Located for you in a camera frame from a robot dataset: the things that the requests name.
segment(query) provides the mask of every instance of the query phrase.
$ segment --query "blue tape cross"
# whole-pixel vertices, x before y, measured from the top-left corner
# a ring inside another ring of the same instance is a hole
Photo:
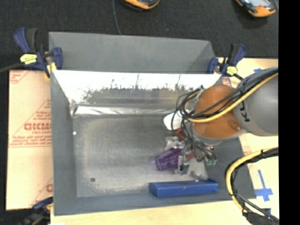
[[[264,180],[263,180],[262,171],[260,169],[258,169],[258,174],[259,174],[259,177],[262,181],[262,187],[263,188],[255,189],[254,190],[255,195],[256,196],[262,196],[264,202],[270,201],[269,195],[273,195],[272,189],[271,188],[266,188],[266,185],[265,185]]]

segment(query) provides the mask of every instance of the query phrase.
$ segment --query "black carpet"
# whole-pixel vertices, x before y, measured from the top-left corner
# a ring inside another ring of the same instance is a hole
[[[279,11],[267,19],[253,19],[233,0],[161,0],[152,11],[136,12],[115,0],[115,12],[124,35],[208,40],[218,57],[228,55],[231,43],[241,43],[246,57],[278,58]],[[0,0],[0,68],[18,62],[13,33],[20,27],[38,28],[36,46],[45,50],[49,31],[118,34],[113,0]],[[10,225],[29,211],[4,211],[7,73],[0,74],[0,93],[0,225]]]

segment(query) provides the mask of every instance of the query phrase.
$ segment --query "yellow cable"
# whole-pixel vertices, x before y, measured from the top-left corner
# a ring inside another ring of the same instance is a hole
[[[233,164],[230,165],[230,167],[228,168],[228,170],[226,172],[225,183],[226,183],[226,186],[227,186],[227,190],[228,190],[229,194],[231,195],[233,201],[235,202],[235,204],[239,207],[239,209],[241,211],[243,211],[243,207],[241,206],[241,204],[238,202],[238,200],[235,198],[235,196],[233,194],[232,185],[231,185],[231,179],[230,179],[231,178],[231,174],[242,163],[244,163],[244,162],[246,162],[248,160],[251,160],[252,158],[260,155],[262,152],[264,153],[264,152],[267,152],[267,151],[269,151],[271,149],[274,149],[274,148],[268,148],[268,149],[256,151],[256,152],[248,154],[248,155],[246,155],[244,157],[239,158]]]
[[[218,114],[216,114],[216,115],[214,115],[212,117],[205,118],[205,119],[192,119],[192,118],[188,118],[188,120],[191,121],[191,122],[194,122],[194,123],[201,123],[201,122],[209,122],[209,121],[212,121],[214,119],[217,119],[217,118],[223,116],[224,114],[226,114],[227,112],[229,112],[230,110],[232,110],[234,107],[236,107],[239,103],[241,103],[246,98],[248,98],[252,93],[254,93],[256,90],[258,90],[260,87],[262,87],[266,82],[268,82],[269,80],[271,80],[273,77],[275,77],[277,75],[278,75],[278,73],[275,73],[272,76],[264,79],[262,82],[260,82],[255,87],[253,87],[249,92],[247,92],[244,96],[242,96],[241,98],[239,98],[238,100],[236,100],[228,108],[224,109],[222,112],[220,112],[220,113],[218,113]]]

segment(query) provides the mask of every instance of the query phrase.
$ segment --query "blue block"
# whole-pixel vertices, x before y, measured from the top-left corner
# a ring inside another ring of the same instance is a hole
[[[217,192],[218,183],[212,179],[154,182],[149,184],[149,190],[156,197],[198,195]]]

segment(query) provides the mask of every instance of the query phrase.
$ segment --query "black cable wire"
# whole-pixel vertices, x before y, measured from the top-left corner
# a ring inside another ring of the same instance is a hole
[[[113,12],[113,18],[114,18],[114,22],[116,24],[118,33],[119,33],[119,35],[122,35],[121,30],[119,28],[118,18],[117,18],[117,15],[116,15],[115,0],[112,0],[112,12]]]
[[[251,206],[252,208],[256,209],[257,211],[259,211],[260,213],[264,214],[266,217],[269,217],[271,219],[273,219],[274,221],[279,222],[279,219],[277,217],[275,217],[274,215],[271,215],[269,213],[267,213],[266,211],[264,211],[263,209],[261,209],[260,207],[258,207],[257,205],[255,205],[254,203],[250,202],[248,199],[246,199],[245,197],[243,197],[242,195],[240,195],[238,193],[238,190],[236,189],[235,185],[234,185],[234,181],[236,179],[237,173],[239,171],[239,169],[247,164],[250,163],[255,163],[260,161],[261,159],[264,158],[272,158],[272,157],[276,157],[279,155],[279,149],[277,148],[273,148],[270,149],[266,152],[261,152],[259,155],[243,162],[242,164],[240,164],[239,166],[237,166],[234,171],[231,174],[230,177],[230,183],[231,183],[231,187],[232,187],[232,191],[233,191],[233,196],[236,198],[236,200],[240,203],[240,205],[243,207],[244,211],[246,211],[246,213],[244,212],[244,215],[246,216],[247,213],[254,213],[250,208],[248,208],[246,206],[246,204],[248,204],[249,206]]]
[[[185,110],[185,106],[186,104],[189,102],[189,100],[191,100],[192,98],[194,97],[191,97],[190,99],[186,98],[182,104],[181,104],[181,109],[183,111],[183,116],[185,116],[186,118],[193,118],[193,119],[197,119],[197,118],[207,118],[207,117],[211,117],[213,115],[216,115],[218,113],[220,113],[220,109],[218,109],[217,111],[215,111],[214,113],[211,113],[211,114],[206,114],[206,112],[208,112],[209,110],[215,108],[216,106],[220,105],[221,103],[223,102],[229,102],[227,100],[229,99],[233,99],[233,96],[240,92],[241,90],[244,90],[243,92],[241,92],[239,94],[240,97],[242,97],[243,95],[245,95],[249,90],[251,90],[254,86],[256,86],[258,83],[260,83],[261,81],[263,81],[264,79],[272,76],[273,74],[277,73],[278,72],[278,68],[272,70],[272,71],[269,71],[265,74],[262,74],[254,79],[252,79],[251,81],[249,81],[248,83],[246,83],[245,85],[242,85],[240,86],[239,88],[237,88],[234,92],[232,92],[231,94],[229,94],[228,96],[226,96],[225,98],[221,99],[220,101],[218,101],[217,103],[215,103],[214,105],[212,105],[211,107],[197,113],[197,114],[192,114],[190,115],[186,110]]]
[[[177,133],[176,133],[176,130],[179,130],[178,129],[174,129],[174,126],[173,126],[173,123],[174,123],[174,118],[175,118],[175,115],[178,114],[178,112],[180,112],[180,107],[182,106],[182,103],[186,100],[187,97],[193,95],[193,97],[195,97],[195,95],[197,95],[197,92],[201,91],[203,89],[202,88],[199,88],[199,89],[196,89],[190,93],[187,93],[187,94],[183,94],[181,96],[178,97],[177,99],[177,102],[176,102],[176,110],[175,112],[173,113],[173,116],[171,118],[171,130],[175,133],[175,135],[183,140],[185,142],[185,146],[187,146],[188,144],[198,148],[200,151],[202,151],[205,156],[209,159],[209,160],[216,160],[216,155],[210,150],[210,149],[207,149],[206,145],[202,142],[199,142],[199,141],[195,141],[195,139],[193,138],[193,135],[190,133],[190,129],[187,128],[187,122],[189,122],[187,119],[185,119],[183,116],[182,117],[182,121],[180,123],[180,130],[182,131],[184,137],[181,137],[179,136]]]
[[[9,65],[9,66],[6,66],[6,67],[2,67],[2,68],[0,68],[0,73],[7,72],[7,71],[9,71],[11,69],[14,69],[14,68],[23,68],[23,64],[15,63],[15,64],[12,64],[12,65]]]

